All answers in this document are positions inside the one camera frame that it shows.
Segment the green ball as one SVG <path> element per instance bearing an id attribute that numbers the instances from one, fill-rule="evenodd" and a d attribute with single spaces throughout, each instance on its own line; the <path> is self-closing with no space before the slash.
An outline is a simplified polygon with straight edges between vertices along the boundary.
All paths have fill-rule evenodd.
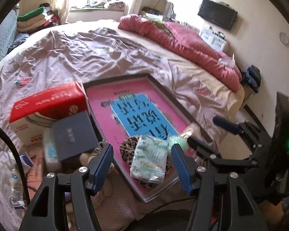
<path id="1" fill-rule="evenodd" d="M 182 132 L 179 136 L 170 136 L 167 141 L 169 143 L 168 154 L 171 155 L 171 149 L 174 144 L 179 144 L 184 153 L 188 156 L 193 156 L 195 151 L 187 143 L 188 137 L 192 136 L 193 132 L 191 130 L 186 130 Z"/>

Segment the blue white plastic wrapper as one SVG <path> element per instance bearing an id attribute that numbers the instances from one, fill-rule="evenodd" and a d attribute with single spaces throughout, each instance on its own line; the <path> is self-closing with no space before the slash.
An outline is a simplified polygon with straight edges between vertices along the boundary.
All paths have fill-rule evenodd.
<path id="1" fill-rule="evenodd" d="M 19 158 L 22 162 L 24 174 L 26 176 L 29 170 L 33 167 L 34 163 L 26 152 L 21 154 Z M 11 203 L 14 209 L 17 211 L 26 209 L 25 201 L 24 201 L 24 189 L 23 189 L 19 169 L 16 163 L 14 164 L 13 169 L 12 169 L 10 182 L 11 182 L 11 192 L 12 192 Z"/>

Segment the green floral tissue pack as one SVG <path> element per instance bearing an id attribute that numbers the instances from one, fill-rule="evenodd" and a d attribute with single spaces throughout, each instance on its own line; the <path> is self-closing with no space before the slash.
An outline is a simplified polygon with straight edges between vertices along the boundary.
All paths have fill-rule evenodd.
<path id="1" fill-rule="evenodd" d="M 169 143 L 149 135 L 140 135 L 130 167 L 130 176 L 142 182 L 164 181 Z"/>

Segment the leopard print fabric pouch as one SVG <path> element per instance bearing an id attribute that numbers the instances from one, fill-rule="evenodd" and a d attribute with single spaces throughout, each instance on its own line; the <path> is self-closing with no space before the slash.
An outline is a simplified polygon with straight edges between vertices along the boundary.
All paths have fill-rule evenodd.
<path id="1" fill-rule="evenodd" d="M 119 146 L 121 158 L 125 163 L 127 163 L 129 165 L 129 167 L 131 167 L 132 160 L 134 157 L 134 151 L 136 149 L 136 145 L 138 144 L 139 138 L 140 138 L 139 135 L 129 137 L 129 138 L 125 139 Z M 167 176 L 170 174 L 170 171 L 172 170 L 172 168 L 173 168 L 172 161 L 168 156 L 167 160 L 166 160 L 165 178 L 167 178 Z M 157 185 L 155 183 L 144 182 L 144 181 L 141 181 L 139 179 L 136 179 L 136 181 L 140 186 L 144 187 L 147 190 L 151 190 L 151 189 L 155 188 Z"/>

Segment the cream teddy bear plush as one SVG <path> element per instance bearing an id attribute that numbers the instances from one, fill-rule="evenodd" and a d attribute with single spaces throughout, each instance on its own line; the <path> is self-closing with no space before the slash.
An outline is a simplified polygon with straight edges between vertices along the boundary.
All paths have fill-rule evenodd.
<path id="1" fill-rule="evenodd" d="M 67 215 L 73 216 L 75 223 L 80 219 L 96 221 L 94 211 L 113 194 L 113 186 L 108 179 L 113 155 L 112 146 L 108 146 L 99 155 L 80 155 L 82 166 L 71 175 L 72 200 L 66 203 Z"/>

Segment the blue white tissue pack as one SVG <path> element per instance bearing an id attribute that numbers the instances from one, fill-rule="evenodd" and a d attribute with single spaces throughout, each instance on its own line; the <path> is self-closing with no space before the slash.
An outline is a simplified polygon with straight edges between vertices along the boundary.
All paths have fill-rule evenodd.
<path id="1" fill-rule="evenodd" d="M 47 169 L 58 170 L 61 167 L 61 163 L 58 160 L 55 139 L 51 128 L 46 128 L 43 135 L 43 148 L 44 159 Z"/>

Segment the dark clothes pile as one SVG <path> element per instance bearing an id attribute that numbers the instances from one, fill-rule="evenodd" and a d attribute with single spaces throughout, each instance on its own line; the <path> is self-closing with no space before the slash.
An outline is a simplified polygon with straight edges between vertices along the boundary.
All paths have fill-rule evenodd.
<path id="1" fill-rule="evenodd" d="M 245 73 L 246 83 L 248 86 L 255 92 L 259 93 L 260 85 L 261 85 L 261 75 L 260 70 L 251 65 L 246 73 Z"/>

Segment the dark navy small box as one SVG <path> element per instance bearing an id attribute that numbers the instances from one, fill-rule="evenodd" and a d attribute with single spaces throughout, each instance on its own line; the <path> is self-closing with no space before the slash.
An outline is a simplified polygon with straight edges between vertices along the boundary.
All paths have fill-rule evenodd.
<path id="1" fill-rule="evenodd" d="M 87 111 L 56 121 L 52 125 L 52 130 L 60 162 L 77 157 L 98 145 Z"/>

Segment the white drawer cabinet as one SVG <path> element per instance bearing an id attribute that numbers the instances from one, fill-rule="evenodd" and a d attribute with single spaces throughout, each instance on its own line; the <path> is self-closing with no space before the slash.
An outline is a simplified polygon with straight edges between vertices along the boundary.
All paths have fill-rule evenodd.
<path id="1" fill-rule="evenodd" d="M 229 42 L 221 38 L 212 29 L 203 29 L 199 32 L 199 36 L 214 50 L 226 52 L 229 48 Z"/>

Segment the red and white tissue box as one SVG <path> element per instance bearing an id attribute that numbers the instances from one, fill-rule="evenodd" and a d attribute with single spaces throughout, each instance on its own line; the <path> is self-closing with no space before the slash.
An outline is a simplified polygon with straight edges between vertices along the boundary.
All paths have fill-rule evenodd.
<path id="1" fill-rule="evenodd" d="M 26 146 L 41 143 L 44 130 L 55 121 L 88 110 L 87 96 L 79 81 L 46 89 L 14 103 L 9 126 Z"/>

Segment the pink book in tray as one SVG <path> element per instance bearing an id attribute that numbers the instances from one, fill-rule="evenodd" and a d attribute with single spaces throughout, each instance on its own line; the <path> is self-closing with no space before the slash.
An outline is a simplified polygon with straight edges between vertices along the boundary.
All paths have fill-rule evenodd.
<path id="1" fill-rule="evenodd" d="M 133 74 L 87 82 L 84 89 L 97 133 L 114 148 L 114 164 L 134 193 L 143 202 L 155 199 L 176 184 L 170 169 L 162 182 L 146 189 L 130 177 L 129 161 L 124 161 L 120 144 L 137 135 L 167 139 L 178 136 L 196 119 L 150 74 Z"/>

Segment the pink rolled comforter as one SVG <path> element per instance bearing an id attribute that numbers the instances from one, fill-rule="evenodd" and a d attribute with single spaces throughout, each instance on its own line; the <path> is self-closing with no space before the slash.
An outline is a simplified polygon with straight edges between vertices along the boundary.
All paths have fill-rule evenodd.
<path id="1" fill-rule="evenodd" d="M 137 33 L 163 48 L 197 64 L 231 91 L 240 89 L 241 73 L 238 68 L 221 64 L 219 59 L 230 59 L 222 51 L 213 49 L 196 31 L 178 23 L 160 22 L 130 14 L 120 18 L 119 29 Z"/>

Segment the electric fan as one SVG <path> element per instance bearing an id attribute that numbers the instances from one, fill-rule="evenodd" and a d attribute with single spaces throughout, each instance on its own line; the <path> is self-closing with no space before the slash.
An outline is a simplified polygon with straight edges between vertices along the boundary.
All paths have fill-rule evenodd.
<path id="1" fill-rule="evenodd" d="M 165 7 L 165 12 L 163 14 L 163 19 L 164 20 L 172 20 L 175 19 L 176 14 L 174 13 L 174 4 L 171 2 L 168 2 L 166 7 Z"/>

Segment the mauve strawberry bed quilt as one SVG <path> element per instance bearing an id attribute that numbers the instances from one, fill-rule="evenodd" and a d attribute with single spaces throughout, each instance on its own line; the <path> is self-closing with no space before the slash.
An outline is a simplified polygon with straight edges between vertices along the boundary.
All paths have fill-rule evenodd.
<path id="1" fill-rule="evenodd" d="M 215 127 L 213 116 L 232 116 L 236 94 L 215 76 L 160 45 L 123 30 L 90 29 L 84 32 L 42 30 L 14 49 L 0 63 L 0 127 L 19 149 L 23 145 L 9 128 L 13 104 L 68 80 L 86 83 L 121 74 L 149 73 L 184 106 L 216 144 L 225 131 Z M 20 87 L 17 78 L 31 78 Z M 18 230 L 24 211 L 11 204 L 10 176 L 14 159 L 0 139 L 0 221 L 6 230 Z M 110 174 L 113 196 L 97 210 L 103 230 L 120 230 L 159 205 L 186 198 L 176 183 L 151 203 L 141 203 L 117 173 Z"/>

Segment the grey quilted headboard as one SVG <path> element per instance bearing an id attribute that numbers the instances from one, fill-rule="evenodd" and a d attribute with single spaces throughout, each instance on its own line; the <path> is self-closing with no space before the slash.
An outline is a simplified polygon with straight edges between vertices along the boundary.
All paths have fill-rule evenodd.
<path id="1" fill-rule="evenodd" d="M 7 55 L 17 35 L 18 12 L 19 8 L 14 7 L 0 24 L 0 61 Z"/>

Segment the blankets on window sill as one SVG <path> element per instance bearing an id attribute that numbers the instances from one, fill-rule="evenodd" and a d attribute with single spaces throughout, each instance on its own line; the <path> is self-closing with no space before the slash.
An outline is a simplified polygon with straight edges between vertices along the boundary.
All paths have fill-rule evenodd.
<path id="1" fill-rule="evenodd" d="M 101 0 L 93 4 L 87 4 L 85 6 L 89 8 L 106 9 L 106 10 L 118 11 L 118 12 L 124 12 L 126 8 L 126 4 L 124 2 L 113 1 L 113 0 Z"/>

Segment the stack of folded blankets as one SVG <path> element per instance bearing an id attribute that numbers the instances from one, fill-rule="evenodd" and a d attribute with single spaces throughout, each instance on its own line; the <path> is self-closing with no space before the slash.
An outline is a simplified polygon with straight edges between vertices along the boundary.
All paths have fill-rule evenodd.
<path id="1" fill-rule="evenodd" d="M 39 7 L 17 18 L 17 30 L 20 33 L 32 34 L 39 30 L 57 26 L 60 22 L 58 11 L 49 3 L 40 4 Z"/>

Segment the round wall clock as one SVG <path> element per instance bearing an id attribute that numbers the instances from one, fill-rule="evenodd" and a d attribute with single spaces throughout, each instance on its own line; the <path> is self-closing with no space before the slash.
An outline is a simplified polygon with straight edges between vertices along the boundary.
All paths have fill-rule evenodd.
<path id="1" fill-rule="evenodd" d="M 288 36 L 284 33 L 284 32 L 280 32 L 279 33 L 279 39 L 282 42 L 282 44 L 284 45 L 288 45 L 289 43 L 289 38 Z"/>

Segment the black wall television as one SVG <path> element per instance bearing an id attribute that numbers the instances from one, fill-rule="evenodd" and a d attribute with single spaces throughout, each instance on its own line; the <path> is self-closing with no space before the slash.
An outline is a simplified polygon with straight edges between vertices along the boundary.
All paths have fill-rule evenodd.
<path id="1" fill-rule="evenodd" d="M 219 26 L 220 28 L 230 31 L 234 23 L 237 21 L 238 12 L 222 3 L 216 3 L 211 0 L 202 0 L 198 16 Z"/>

